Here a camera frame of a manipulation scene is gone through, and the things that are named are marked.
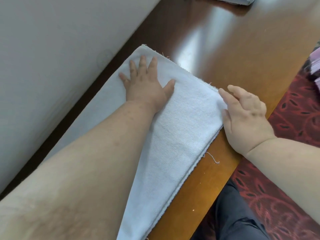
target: person's right arm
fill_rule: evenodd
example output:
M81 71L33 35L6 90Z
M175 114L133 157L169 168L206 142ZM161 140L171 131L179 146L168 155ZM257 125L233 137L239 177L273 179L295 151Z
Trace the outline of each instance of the person's right arm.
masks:
M240 87L228 89L234 96L219 93L228 105L223 124L230 145L320 224L320 148L277 138L265 104Z

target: stack of white cloth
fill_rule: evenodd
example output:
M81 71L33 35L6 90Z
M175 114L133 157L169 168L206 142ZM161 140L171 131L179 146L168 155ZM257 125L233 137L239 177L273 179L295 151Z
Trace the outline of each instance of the stack of white cloth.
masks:
M175 90L165 108L152 121L117 240L144 240L161 218L183 182L222 128L226 104L218 90L145 45L108 79L80 113L48 156L82 136L126 101L119 72L129 75L129 60L147 64L158 58L158 79L164 87L175 79Z
M232 4L246 5L246 6L254 2L254 0L220 0L220 1L228 2Z

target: skin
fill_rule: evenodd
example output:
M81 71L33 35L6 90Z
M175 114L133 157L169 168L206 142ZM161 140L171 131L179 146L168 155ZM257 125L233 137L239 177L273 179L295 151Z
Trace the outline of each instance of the skin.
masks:
M119 76L127 102L0 202L0 239L117 238L152 118L174 92L174 80L159 84L156 58L148 68L144 56L138 69L130 62L130 80ZM231 146L320 222L320 150L277 138L265 104L242 88L228 89L232 94L219 93L228 105L223 118Z

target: loose thread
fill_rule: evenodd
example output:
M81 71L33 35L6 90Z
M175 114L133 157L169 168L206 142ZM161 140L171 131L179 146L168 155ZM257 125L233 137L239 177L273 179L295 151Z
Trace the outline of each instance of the loose thread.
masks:
M213 157L209 152L205 152L205 153L203 154L203 157L206 157L206 153L208 153L208 154L212 157L212 159L214 160L214 162L215 162L216 164L219 164L219 163L220 163L220 161L216 161L216 160L214 159L214 157Z

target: brown wooden surface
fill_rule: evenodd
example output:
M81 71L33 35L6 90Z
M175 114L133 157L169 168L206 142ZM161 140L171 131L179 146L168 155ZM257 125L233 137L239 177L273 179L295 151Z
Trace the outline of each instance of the brown wooden surface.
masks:
M251 7L214 0L161 0L1 196L38 166L141 44L215 87L242 86L266 103L269 116L320 38L319 8L320 0L256 0ZM190 239L240 161L224 132L208 151L220 164L210 156L199 162L149 240Z

